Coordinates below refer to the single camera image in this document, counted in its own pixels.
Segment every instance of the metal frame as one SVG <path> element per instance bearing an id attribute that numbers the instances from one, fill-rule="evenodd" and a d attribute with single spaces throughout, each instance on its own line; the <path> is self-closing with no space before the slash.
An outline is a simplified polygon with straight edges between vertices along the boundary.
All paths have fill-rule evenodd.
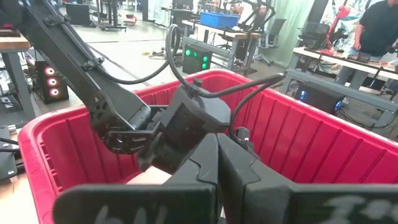
<path id="1" fill-rule="evenodd" d="M 8 75 L 14 84 L 15 89 L 19 93 L 19 99 L 21 100 L 22 107 L 27 115 L 27 119 L 30 121 L 34 119 L 36 115 L 18 55 L 18 52 L 25 52 L 26 50 L 28 49 L 15 49 L 13 51 L 0 49 L 0 53 L 6 66 Z"/>
<path id="2" fill-rule="evenodd" d="M 228 60 L 228 64 L 226 65 L 226 69 L 231 70 L 233 72 L 244 72 L 244 76 L 247 75 L 247 72 L 251 68 L 251 64 L 252 64 L 252 61 L 253 61 L 254 53 L 256 51 L 258 39 L 251 38 L 251 40 L 250 40 L 249 47 L 248 47 L 249 55 L 246 58 L 245 66 L 240 67 L 238 69 L 233 69 L 233 65 L 234 65 L 234 61 L 235 61 L 235 54 L 236 54 L 236 50 L 238 48 L 239 39 L 235 39 L 235 38 L 233 39 L 231 50 L 224 50 L 224 49 L 221 49 L 221 48 L 216 47 L 214 45 L 207 44 L 208 35 L 209 35 L 208 30 L 205 31 L 205 36 L 204 36 L 203 41 L 200 41 L 200 40 L 195 40 L 193 38 L 188 37 L 189 30 L 190 30 L 191 26 L 190 25 L 186 25 L 186 24 L 184 24 L 184 26 L 185 26 L 184 27 L 184 36 L 182 38 L 183 52 L 185 52 L 184 44 L 191 44 L 191 45 L 196 45 L 196 46 L 199 46 L 199 47 L 203 47 L 205 49 L 208 49 L 208 50 L 212 51 L 214 54 L 217 54 L 217 55 L 223 57 L 224 60 Z M 214 61 L 211 61 L 211 62 L 213 64 L 218 65 L 218 66 L 225 67 L 225 65 L 223 65 L 223 64 L 220 64 L 220 63 L 217 63 L 217 62 L 214 62 Z"/>
<path id="3" fill-rule="evenodd" d="M 287 94 L 289 88 L 290 88 L 290 83 L 294 80 L 300 81 L 300 82 L 313 82 L 318 85 L 324 86 L 325 88 L 337 91 L 349 98 L 355 99 L 362 101 L 364 103 L 373 105 L 380 110 L 383 110 L 383 114 L 378 120 L 369 118 L 371 120 L 374 120 L 376 122 L 376 127 L 382 127 L 388 125 L 392 119 L 395 117 L 395 113 L 398 112 L 398 96 L 396 96 L 393 101 L 389 100 L 384 100 L 382 98 L 360 92 L 358 90 L 354 90 L 352 88 L 348 88 L 343 85 L 339 85 L 333 82 L 329 82 L 326 80 L 323 80 L 321 78 L 315 77 L 313 75 L 306 74 L 304 72 L 300 72 L 297 70 L 287 70 L 286 73 L 286 78 L 284 81 L 284 84 L 281 88 L 281 92 L 284 94 Z M 373 129 L 372 130 L 375 133 L 382 134 L 382 129 Z"/>
<path id="4" fill-rule="evenodd" d="M 0 137 L 10 139 L 8 126 L 0 126 Z M 0 142 L 0 147 L 12 149 L 12 145 Z M 0 152 L 0 180 L 10 179 L 17 175 L 17 164 L 13 152 Z"/>

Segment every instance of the cable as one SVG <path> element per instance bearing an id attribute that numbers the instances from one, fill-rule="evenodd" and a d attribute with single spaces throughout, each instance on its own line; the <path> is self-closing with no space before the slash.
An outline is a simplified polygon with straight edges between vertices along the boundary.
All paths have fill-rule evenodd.
<path id="1" fill-rule="evenodd" d="M 113 82 L 119 83 L 119 84 L 124 84 L 124 85 L 140 84 L 140 83 L 146 82 L 146 81 L 156 77 L 160 72 L 162 72 L 165 68 L 167 68 L 167 66 L 169 66 L 170 61 L 173 61 L 173 63 L 174 63 L 174 55 L 177 53 L 179 46 L 180 46 L 180 33 L 178 32 L 178 33 L 176 33 L 176 40 L 175 40 L 175 45 L 174 45 L 174 49 L 173 49 L 173 53 L 172 53 L 173 56 L 170 57 L 171 59 L 169 59 L 169 57 L 168 57 L 168 60 L 165 63 L 163 63 L 163 65 L 160 66 L 160 68 L 158 68 L 154 73 L 152 73 L 144 78 L 140 78 L 137 80 L 121 80 L 121 79 L 115 78 L 112 75 L 110 75 L 102 67 L 98 67 L 98 68 L 100 68 L 99 72 L 101 72 L 101 74 L 104 75 L 107 79 L 109 79 Z"/>
<path id="2" fill-rule="evenodd" d="M 204 98 L 219 98 L 219 97 L 228 95 L 230 93 L 234 93 L 236 91 L 245 90 L 247 88 L 255 87 L 255 86 L 258 86 L 258 85 L 265 84 L 265 83 L 270 83 L 270 77 L 266 77 L 266 78 L 262 78 L 262 79 L 259 79 L 259 80 L 256 80 L 256 81 L 252 81 L 252 82 L 249 82 L 249 83 L 242 84 L 242 85 L 237 85 L 237 86 L 234 86 L 234 87 L 231 87 L 231 88 L 228 88 L 228 89 L 216 92 L 216 93 L 205 93 L 205 92 L 201 91 L 199 88 L 196 88 L 195 86 L 189 84 L 189 82 L 187 82 L 184 79 L 184 77 L 181 76 L 180 72 L 177 70 L 177 67 L 175 66 L 174 61 L 171 60 L 172 59 L 172 51 L 170 49 L 171 46 L 170 46 L 169 43 L 171 41 L 170 38 L 171 38 L 173 32 L 176 32 L 176 34 L 178 36 L 180 36 L 180 34 L 179 34 L 180 33 L 180 29 L 175 24 L 170 26 L 169 33 L 166 36 L 166 43 L 167 44 L 166 44 L 166 49 L 165 50 L 166 50 L 167 60 L 169 61 L 170 68 L 172 69 L 174 76 L 180 81 L 180 83 L 185 88 L 187 88 L 188 91 L 194 92 L 196 95 L 202 96 Z M 285 78 L 285 76 L 284 75 L 280 75 L 280 76 L 277 76 L 277 78 L 278 78 L 279 81 L 282 81 Z"/>
<path id="3" fill-rule="evenodd" d="M 18 145 L 17 141 L 11 140 L 11 139 L 5 139 L 5 138 L 0 138 L 0 141 L 8 143 L 8 144 L 13 144 L 13 145 Z"/>
<path id="4" fill-rule="evenodd" d="M 19 149 L 6 149 L 6 148 L 0 148 L 0 152 L 13 152 L 13 153 L 18 153 Z"/>
<path id="5" fill-rule="evenodd" d="M 383 129 L 383 128 L 389 127 L 389 126 L 394 122 L 394 120 L 397 118 L 397 115 L 398 115 L 398 113 L 395 112 L 395 115 L 394 115 L 394 117 L 391 119 L 390 123 L 388 123 L 388 124 L 385 125 L 385 126 L 373 127 L 373 126 L 365 125 L 365 124 L 363 124 L 363 123 L 361 123 L 361 122 L 355 120 L 354 118 L 350 117 L 343 109 L 341 109 L 340 111 L 342 112 L 342 115 L 346 118 L 346 120 L 347 120 L 347 118 L 348 118 L 351 122 L 353 122 L 353 123 L 356 124 L 356 125 L 360 125 L 360 126 L 362 126 L 363 128 L 371 128 L 371 129 Z"/>
<path id="6" fill-rule="evenodd" d="M 234 133 L 234 121 L 236 116 L 239 113 L 239 110 L 242 109 L 242 107 L 251 99 L 253 98 L 256 94 L 261 92 L 262 90 L 265 90 L 266 88 L 269 88 L 272 85 L 275 85 L 280 81 L 280 76 L 281 75 L 271 75 L 268 77 L 269 82 L 261 85 L 257 90 L 252 91 L 250 94 L 248 94 L 246 97 L 244 97 L 236 106 L 236 108 L 233 110 L 232 115 L 231 115 L 231 120 L 229 122 L 229 127 L 228 127 L 228 133 L 229 137 L 236 143 L 242 144 L 244 142 L 243 139 L 239 139 L 235 133 Z"/>

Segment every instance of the red object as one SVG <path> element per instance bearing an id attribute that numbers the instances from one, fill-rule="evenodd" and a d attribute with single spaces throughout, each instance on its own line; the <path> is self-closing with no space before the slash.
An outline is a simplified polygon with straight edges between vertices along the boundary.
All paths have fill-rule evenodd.
<path id="1" fill-rule="evenodd" d="M 336 29 L 338 21 L 341 18 L 347 17 L 348 15 L 349 15 L 349 9 L 348 8 L 346 8 L 344 6 L 340 6 L 338 8 L 338 12 L 337 12 L 337 15 L 335 17 L 335 20 L 333 21 L 332 25 L 330 26 L 329 32 L 326 35 L 326 42 L 328 43 L 328 48 L 324 49 L 324 50 L 321 50 L 320 51 L 321 54 L 329 55 L 329 56 L 333 56 L 334 55 L 333 50 L 332 50 L 333 46 L 332 46 L 332 44 L 330 42 L 330 36 L 335 32 L 335 29 Z"/>
<path id="2" fill-rule="evenodd" d="M 212 92 L 249 81 L 226 70 L 196 77 Z M 136 93 L 150 105 L 166 105 L 178 85 L 172 82 Z M 222 99 L 235 108 L 251 91 Z M 235 124 L 251 130 L 251 141 L 265 164 L 295 182 L 398 182 L 398 143 L 274 90 L 255 96 Z M 79 184 L 125 184 L 140 173 L 134 156 L 116 155 L 103 146 L 83 106 L 34 119 L 19 133 L 18 143 L 41 224 L 53 223 L 52 206 L 60 192 Z"/>

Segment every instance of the black bracket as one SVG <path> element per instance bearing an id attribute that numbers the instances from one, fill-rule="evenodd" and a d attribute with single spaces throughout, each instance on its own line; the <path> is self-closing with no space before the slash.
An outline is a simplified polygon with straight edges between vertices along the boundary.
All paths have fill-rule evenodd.
<path id="1" fill-rule="evenodd" d="M 99 57 L 99 58 L 93 58 L 86 63 L 84 63 L 81 67 L 85 72 L 88 72 L 97 66 L 100 66 L 103 62 L 105 61 L 105 58 Z"/>
<path id="2" fill-rule="evenodd" d="M 66 22 L 69 22 L 70 17 L 68 15 L 66 16 L 49 15 L 46 18 L 44 18 L 43 21 L 47 26 L 57 26 L 59 24 L 64 24 Z"/>

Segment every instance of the blue container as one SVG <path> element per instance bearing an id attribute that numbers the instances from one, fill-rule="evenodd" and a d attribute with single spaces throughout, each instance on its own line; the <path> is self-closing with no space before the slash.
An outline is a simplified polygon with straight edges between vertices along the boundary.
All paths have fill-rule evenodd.
<path id="1" fill-rule="evenodd" d="M 201 12 L 200 24 L 212 28 L 224 29 L 232 28 L 238 24 L 239 16 L 228 15 L 217 12 Z"/>

